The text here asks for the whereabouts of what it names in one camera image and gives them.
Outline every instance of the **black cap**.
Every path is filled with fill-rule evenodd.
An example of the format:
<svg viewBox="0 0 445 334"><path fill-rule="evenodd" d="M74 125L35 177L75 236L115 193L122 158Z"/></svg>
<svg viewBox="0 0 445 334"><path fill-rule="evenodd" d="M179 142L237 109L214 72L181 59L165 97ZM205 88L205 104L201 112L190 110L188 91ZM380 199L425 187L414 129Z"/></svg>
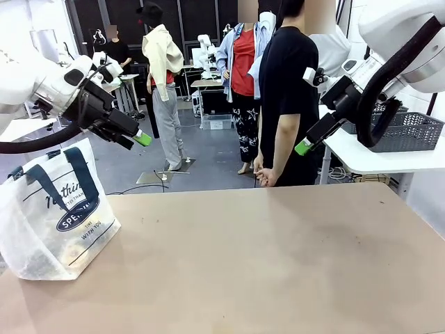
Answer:
<svg viewBox="0 0 445 334"><path fill-rule="evenodd" d="M140 15L140 19L148 26L156 28L162 24L162 15L164 11L161 7L151 1L146 1L143 7L136 11Z"/></svg>

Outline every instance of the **blue oval label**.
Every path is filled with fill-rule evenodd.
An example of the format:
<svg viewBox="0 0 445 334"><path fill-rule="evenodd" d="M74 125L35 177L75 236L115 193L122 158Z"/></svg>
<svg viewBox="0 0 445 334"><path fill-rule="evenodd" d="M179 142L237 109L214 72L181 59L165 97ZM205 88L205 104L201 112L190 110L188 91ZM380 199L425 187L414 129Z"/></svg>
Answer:
<svg viewBox="0 0 445 334"><path fill-rule="evenodd" d="M67 212L57 223L57 231L67 232L75 229L81 225L99 206L100 199L98 198L89 209L90 203L87 200L83 200L77 203L69 212Z"/></svg>

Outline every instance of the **yellow jacket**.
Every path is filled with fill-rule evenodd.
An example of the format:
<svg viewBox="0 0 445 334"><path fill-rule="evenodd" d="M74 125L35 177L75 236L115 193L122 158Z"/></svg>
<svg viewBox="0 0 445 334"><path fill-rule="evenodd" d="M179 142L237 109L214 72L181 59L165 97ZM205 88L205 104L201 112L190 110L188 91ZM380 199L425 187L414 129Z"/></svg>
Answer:
<svg viewBox="0 0 445 334"><path fill-rule="evenodd" d="M173 42L172 36L163 24L157 26L143 38L142 52L150 63L152 75L161 99L168 101L166 88L167 71L179 73L184 65L181 50Z"/></svg>

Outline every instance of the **black hair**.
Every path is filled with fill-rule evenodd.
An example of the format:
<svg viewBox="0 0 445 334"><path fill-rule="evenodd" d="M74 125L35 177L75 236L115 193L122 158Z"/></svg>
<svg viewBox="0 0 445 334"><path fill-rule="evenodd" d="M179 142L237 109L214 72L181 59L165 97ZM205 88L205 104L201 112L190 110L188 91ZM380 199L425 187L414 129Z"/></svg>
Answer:
<svg viewBox="0 0 445 334"><path fill-rule="evenodd" d="M300 16L304 5L305 0L283 0L280 16L283 18Z"/></svg>

